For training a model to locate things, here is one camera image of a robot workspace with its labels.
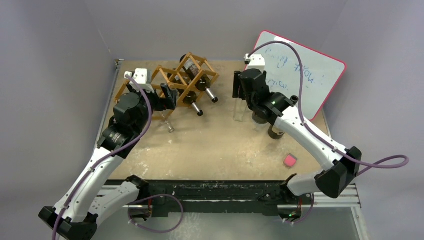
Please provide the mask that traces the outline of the clear square glass bottle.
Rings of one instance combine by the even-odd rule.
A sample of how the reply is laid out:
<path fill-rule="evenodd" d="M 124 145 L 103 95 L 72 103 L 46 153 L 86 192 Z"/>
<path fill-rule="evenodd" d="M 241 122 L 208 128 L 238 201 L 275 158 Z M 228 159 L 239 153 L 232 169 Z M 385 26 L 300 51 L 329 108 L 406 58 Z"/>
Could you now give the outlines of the clear square glass bottle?
<path fill-rule="evenodd" d="M 245 100 L 236 98 L 233 109 L 233 120 L 236 122 L 243 122 L 247 108 L 248 106 Z"/>

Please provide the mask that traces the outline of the olive green wine bottle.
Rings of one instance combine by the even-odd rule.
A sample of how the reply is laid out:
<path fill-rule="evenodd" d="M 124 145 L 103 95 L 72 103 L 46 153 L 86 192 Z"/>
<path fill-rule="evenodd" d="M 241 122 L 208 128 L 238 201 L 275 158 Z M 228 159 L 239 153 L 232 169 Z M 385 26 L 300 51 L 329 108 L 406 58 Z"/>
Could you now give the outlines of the olive green wine bottle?
<path fill-rule="evenodd" d="M 167 74 L 167 77 L 170 78 L 172 76 L 171 73 Z M 176 75 L 174 80 L 172 80 L 173 83 L 177 84 L 183 84 L 183 81 Z M 181 96 L 184 93 L 183 89 L 177 89 L 179 92 L 179 95 Z M 196 111 L 197 116 L 201 117 L 204 115 L 204 112 L 198 107 L 196 101 L 197 101 L 197 94 L 194 91 L 189 91 L 188 94 L 183 98 L 182 102 L 187 105 L 191 105 L 192 108 Z"/>

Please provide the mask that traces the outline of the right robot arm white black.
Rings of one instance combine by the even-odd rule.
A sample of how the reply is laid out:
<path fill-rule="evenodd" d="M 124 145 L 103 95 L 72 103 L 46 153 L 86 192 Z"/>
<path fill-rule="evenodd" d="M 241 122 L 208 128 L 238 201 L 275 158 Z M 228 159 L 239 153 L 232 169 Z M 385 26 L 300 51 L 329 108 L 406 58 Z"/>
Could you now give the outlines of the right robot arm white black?
<path fill-rule="evenodd" d="M 270 125 L 271 137 L 289 134 L 321 167 L 317 172 L 293 174 L 285 180 L 280 191 L 282 200 L 292 204 L 301 195 L 317 192 L 338 198 L 358 175 L 362 152 L 355 146 L 348 148 L 336 142 L 305 119 L 296 106 L 299 98 L 271 92 L 266 76 L 265 71 L 255 68 L 235 71 L 233 97 L 246 101 L 255 123 Z"/>

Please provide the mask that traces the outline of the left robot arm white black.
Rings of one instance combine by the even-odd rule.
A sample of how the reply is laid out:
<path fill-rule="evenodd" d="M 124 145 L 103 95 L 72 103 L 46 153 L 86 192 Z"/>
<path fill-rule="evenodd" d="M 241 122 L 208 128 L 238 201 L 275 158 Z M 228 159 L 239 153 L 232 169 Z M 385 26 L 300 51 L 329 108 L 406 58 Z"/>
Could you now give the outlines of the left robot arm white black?
<path fill-rule="evenodd" d="M 113 108 L 108 127 L 83 172 L 67 193 L 54 205 L 45 206 L 39 218 L 53 230 L 52 239 L 90 240 L 98 227 L 123 206 L 146 203 L 149 191 L 143 181 L 131 177 L 107 195 L 98 198 L 110 175 L 149 129 L 153 113 L 175 110 L 178 92 L 165 83 L 160 85 L 163 97 L 149 84 L 126 85 Z"/>

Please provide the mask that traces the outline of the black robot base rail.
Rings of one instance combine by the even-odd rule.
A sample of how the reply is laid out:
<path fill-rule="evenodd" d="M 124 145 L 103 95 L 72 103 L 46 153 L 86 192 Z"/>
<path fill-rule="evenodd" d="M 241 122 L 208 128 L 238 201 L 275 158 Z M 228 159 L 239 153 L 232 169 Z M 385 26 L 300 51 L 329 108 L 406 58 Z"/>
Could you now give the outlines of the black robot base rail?
<path fill-rule="evenodd" d="M 297 220 L 310 193 L 295 196 L 283 180 L 134 180 L 136 200 L 155 218 L 169 213 L 262 214 Z"/>

